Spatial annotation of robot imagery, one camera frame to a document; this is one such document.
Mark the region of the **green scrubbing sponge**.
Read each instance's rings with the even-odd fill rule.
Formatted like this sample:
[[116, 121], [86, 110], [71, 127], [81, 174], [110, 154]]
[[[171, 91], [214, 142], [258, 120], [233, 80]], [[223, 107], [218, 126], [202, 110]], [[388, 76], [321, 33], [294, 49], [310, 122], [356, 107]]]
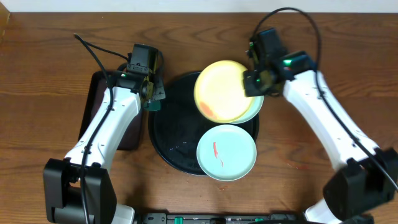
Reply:
[[159, 111], [161, 109], [160, 101], [146, 101], [144, 103], [144, 109], [147, 111]]

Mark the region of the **yellow plate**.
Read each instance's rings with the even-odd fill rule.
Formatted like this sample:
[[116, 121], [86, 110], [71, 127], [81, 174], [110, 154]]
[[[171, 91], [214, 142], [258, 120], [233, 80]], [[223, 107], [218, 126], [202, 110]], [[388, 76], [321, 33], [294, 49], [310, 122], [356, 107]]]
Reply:
[[199, 112], [212, 122], [231, 123], [252, 106], [245, 94], [243, 73], [247, 68], [232, 60], [214, 62], [195, 81], [193, 96]]

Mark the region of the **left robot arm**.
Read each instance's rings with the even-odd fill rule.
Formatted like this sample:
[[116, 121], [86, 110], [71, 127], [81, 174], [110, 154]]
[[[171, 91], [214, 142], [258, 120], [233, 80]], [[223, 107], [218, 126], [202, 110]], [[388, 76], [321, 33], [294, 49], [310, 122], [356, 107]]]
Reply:
[[76, 145], [44, 167], [47, 220], [51, 223], [133, 223], [135, 210], [118, 203], [109, 172], [114, 155], [143, 109], [165, 98], [162, 72], [116, 70], [109, 83], [89, 90], [96, 110]]

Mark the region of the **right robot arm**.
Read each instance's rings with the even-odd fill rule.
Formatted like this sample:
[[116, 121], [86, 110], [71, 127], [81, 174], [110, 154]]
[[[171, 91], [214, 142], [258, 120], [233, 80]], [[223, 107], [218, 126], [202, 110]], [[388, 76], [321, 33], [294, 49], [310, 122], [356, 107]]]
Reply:
[[314, 223], [343, 223], [390, 202], [397, 193], [397, 152], [382, 150], [333, 96], [318, 63], [306, 52], [249, 50], [247, 96], [281, 94], [309, 124], [335, 170], [323, 198], [306, 209]]

